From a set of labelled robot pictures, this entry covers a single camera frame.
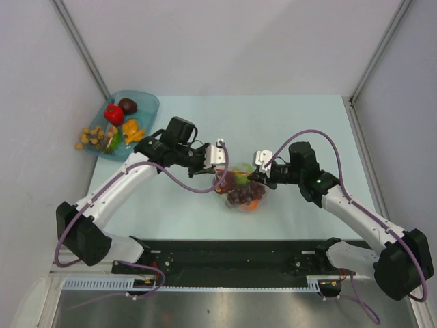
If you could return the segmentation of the green apple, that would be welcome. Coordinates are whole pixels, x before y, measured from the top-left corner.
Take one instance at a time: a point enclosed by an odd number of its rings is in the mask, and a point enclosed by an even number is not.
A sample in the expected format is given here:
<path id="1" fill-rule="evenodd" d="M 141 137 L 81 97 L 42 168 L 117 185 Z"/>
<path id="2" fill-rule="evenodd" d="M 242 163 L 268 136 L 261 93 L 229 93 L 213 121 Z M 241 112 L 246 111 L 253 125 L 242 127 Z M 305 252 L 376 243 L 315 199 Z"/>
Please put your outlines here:
<path id="1" fill-rule="evenodd" d="M 237 185 L 246 185 L 249 183 L 247 176 L 253 173 L 255 168 L 246 162 L 237 163 L 231 168 Z"/>

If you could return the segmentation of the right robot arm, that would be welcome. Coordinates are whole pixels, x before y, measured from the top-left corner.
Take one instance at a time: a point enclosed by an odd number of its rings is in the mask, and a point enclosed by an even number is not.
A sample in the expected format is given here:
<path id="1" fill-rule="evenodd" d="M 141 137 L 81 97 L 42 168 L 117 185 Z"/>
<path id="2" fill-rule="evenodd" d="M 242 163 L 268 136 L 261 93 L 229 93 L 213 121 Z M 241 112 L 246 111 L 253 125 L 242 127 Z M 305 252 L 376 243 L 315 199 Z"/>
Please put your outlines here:
<path id="1" fill-rule="evenodd" d="M 434 275 L 426 235 L 418 229 L 408 231 L 364 207 L 346 191 L 340 175 L 320 169 L 310 143 L 292 143 L 288 152 L 289 161 L 278 164 L 271 151 L 258 150 L 250 180 L 270 189 L 278 185 L 298 186 L 307 202 L 342 220 L 369 246 L 365 249 L 332 238 L 319 248 L 316 269 L 323 274 L 331 274 L 337 268 L 348 269 L 374 279 L 394 300 L 410 297 L 426 301 L 427 280 Z"/>

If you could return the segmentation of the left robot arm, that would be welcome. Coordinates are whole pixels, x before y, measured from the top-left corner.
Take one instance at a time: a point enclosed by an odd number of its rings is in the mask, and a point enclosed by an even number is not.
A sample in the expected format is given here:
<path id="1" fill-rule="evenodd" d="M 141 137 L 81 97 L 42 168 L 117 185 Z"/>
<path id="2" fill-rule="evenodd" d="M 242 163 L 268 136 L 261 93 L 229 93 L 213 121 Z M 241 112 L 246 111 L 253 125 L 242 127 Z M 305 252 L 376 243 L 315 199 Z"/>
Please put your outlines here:
<path id="1" fill-rule="evenodd" d="M 222 139 L 193 147 L 197 127 L 180 117 L 170 119 L 165 129 L 144 137 L 134 147 L 122 166 L 100 187 L 71 205 L 63 202 L 57 207 L 58 242 L 54 262 L 58 267 L 67 264 L 59 259 L 66 247 L 78 262 L 94 266 L 102 260 L 126 262 L 136 273 L 147 271 L 151 257 L 140 240 L 105 234 L 104 227 L 116 210 L 141 184 L 166 174 L 174 180 L 169 167 L 186 168 L 188 175 L 213 174 L 218 165 L 227 164 L 227 151 Z"/>

